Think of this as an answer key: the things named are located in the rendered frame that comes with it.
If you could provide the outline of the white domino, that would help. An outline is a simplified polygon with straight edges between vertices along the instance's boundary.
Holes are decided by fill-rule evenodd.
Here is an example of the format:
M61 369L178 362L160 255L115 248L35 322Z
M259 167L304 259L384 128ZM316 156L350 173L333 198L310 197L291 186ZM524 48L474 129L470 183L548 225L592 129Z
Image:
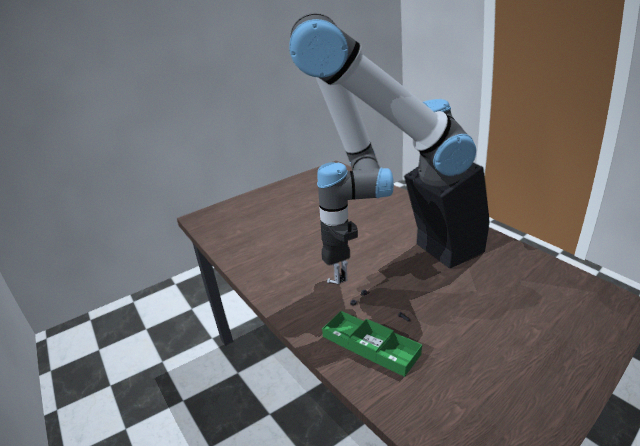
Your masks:
M371 344L373 344L373 345L375 345L375 346L377 346L377 347L379 347L379 346L383 343L383 341L382 341L382 340L377 339L377 338L372 337L372 336L367 335L367 334L366 334L366 336L365 336L362 340L364 340L364 341L366 341L366 342L370 342Z

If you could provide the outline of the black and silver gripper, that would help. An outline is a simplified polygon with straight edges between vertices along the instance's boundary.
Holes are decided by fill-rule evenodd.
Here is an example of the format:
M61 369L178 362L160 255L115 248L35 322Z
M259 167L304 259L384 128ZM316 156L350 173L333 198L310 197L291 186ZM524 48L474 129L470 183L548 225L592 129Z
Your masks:
M348 206L344 210L336 212L324 211L320 208L320 219L323 242L322 260L327 265L333 264L337 284L340 284L340 265L338 262L341 262L341 275L346 282L348 265L346 260L350 258L350 248L347 241L358 238L357 226L352 221L348 221Z

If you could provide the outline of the green divided tray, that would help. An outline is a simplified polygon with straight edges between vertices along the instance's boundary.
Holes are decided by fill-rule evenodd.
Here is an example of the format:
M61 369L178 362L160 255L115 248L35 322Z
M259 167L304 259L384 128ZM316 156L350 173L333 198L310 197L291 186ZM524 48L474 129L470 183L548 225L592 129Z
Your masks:
M421 356L422 344L393 332L369 319L363 322L343 311L322 328L324 338L405 377ZM362 340L366 334L383 343L377 347Z

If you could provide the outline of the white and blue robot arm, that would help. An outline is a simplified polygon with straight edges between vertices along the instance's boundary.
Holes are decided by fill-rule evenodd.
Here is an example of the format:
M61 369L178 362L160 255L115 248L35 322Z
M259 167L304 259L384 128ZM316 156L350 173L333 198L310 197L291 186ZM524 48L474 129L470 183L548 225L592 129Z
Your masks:
M352 167L348 172L341 163L319 167L322 210L341 211L348 200L393 193L392 172L378 170L354 95L413 139L420 152L419 177L425 184L446 186L465 176L475 160L476 145L453 118L448 101L420 101L365 57L361 45L326 15L306 14L295 23L290 34L291 58L302 72L316 77Z

